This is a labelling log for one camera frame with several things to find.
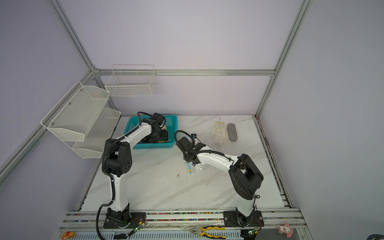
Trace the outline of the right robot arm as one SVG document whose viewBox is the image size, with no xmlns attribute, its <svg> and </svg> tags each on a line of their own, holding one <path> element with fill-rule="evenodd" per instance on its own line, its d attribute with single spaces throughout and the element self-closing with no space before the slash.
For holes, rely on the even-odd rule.
<svg viewBox="0 0 384 240">
<path fill-rule="evenodd" d="M 226 155 L 186 137 L 176 140 L 176 146 L 186 162 L 196 166 L 209 165 L 228 173 L 235 192 L 240 196 L 236 208 L 238 220 L 247 223 L 254 218 L 256 192 L 261 187 L 264 176 L 248 155 Z"/>
</svg>

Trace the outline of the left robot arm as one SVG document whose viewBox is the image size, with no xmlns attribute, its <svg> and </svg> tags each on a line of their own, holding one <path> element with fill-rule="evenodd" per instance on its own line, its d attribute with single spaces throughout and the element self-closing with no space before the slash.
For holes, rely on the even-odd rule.
<svg viewBox="0 0 384 240">
<path fill-rule="evenodd" d="M 111 183 L 111 201 L 102 204 L 107 207 L 107 217 L 119 223 L 130 221 L 129 202 L 126 197 L 123 175 L 132 167 L 132 149 L 139 143 L 157 143 L 168 141 L 165 129 L 166 117 L 159 113 L 138 112 L 138 124 L 117 139 L 108 139 L 102 156 L 102 173 Z"/>
</svg>

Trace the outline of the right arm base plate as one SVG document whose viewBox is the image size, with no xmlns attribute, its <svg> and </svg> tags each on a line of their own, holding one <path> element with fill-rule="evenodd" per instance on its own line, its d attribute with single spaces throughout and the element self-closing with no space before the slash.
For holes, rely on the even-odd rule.
<svg viewBox="0 0 384 240">
<path fill-rule="evenodd" d="M 252 211 L 251 214 L 246 217 L 239 211 L 224 211 L 224 225 L 225 227 L 264 227 L 264 218 L 261 211 Z"/>
</svg>

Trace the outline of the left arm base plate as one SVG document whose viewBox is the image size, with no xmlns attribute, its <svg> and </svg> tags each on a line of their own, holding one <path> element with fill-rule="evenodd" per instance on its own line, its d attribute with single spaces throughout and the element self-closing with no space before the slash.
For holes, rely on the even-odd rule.
<svg viewBox="0 0 384 240">
<path fill-rule="evenodd" d="M 144 212 L 116 212 L 108 210 L 104 229 L 134 229 L 139 226 L 140 222 L 145 222 L 147 214 Z"/>
</svg>

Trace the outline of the clear zip bag blue zipper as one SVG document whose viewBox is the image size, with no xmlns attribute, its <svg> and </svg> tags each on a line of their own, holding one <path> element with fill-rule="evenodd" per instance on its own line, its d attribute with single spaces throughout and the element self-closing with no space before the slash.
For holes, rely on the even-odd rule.
<svg viewBox="0 0 384 240">
<path fill-rule="evenodd" d="M 197 143 L 202 143 L 202 142 L 200 141 L 200 139 L 198 138 L 198 136 L 197 136 L 197 139 L 196 139 L 195 141 L 192 139 L 191 135 L 186 135 L 185 137 L 186 137 L 190 142 L 195 142 L 196 144 L 197 144 Z M 198 171 L 201 171 L 201 170 L 203 169 L 201 163 L 200 163 L 200 164 L 197 164 L 197 165 L 193 165 L 193 163 L 187 163 L 187 165 L 189 166 L 189 172 L 190 172 L 190 174 L 191 174 L 192 172 L 198 172 Z"/>
</svg>

